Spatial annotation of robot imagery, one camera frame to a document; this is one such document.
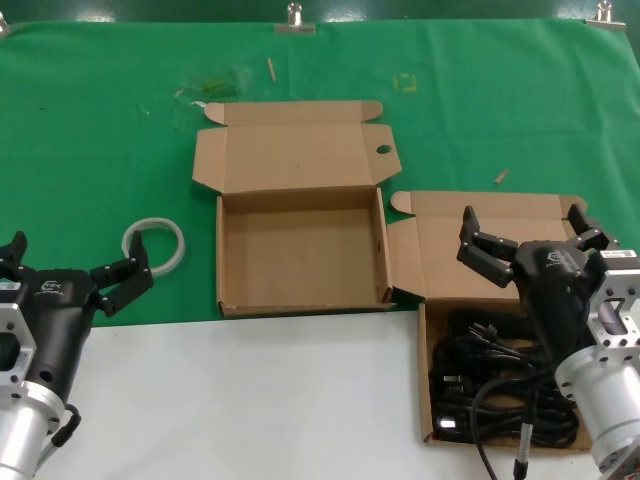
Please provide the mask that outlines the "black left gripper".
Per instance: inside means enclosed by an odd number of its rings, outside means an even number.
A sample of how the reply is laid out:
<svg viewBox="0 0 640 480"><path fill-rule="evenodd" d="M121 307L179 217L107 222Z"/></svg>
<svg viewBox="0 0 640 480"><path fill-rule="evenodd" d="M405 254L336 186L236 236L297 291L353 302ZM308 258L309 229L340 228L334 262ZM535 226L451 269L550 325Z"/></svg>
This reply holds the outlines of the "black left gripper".
<svg viewBox="0 0 640 480"><path fill-rule="evenodd" d="M22 280L22 259L28 246L26 235L17 231L1 247L0 274L4 280ZM69 397L81 352L89 336L96 308L112 317L153 287L153 277L142 234L135 231L130 257L82 270L32 271L24 277L27 286L23 314L36 351L26 375L60 399Z"/></svg>

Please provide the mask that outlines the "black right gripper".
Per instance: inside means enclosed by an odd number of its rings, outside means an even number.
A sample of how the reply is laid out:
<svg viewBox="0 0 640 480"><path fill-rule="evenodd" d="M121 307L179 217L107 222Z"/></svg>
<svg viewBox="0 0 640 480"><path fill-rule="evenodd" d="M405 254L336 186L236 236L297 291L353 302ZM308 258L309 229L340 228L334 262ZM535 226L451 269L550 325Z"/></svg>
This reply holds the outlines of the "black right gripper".
<svg viewBox="0 0 640 480"><path fill-rule="evenodd" d="M567 220L575 235L568 241L518 243L481 231L466 206L457 260L500 288L515 283L521 306L551 365L595 344L587 326L596 277L583 271L589 252L618 250L619 241L574 203Z"/></svg>

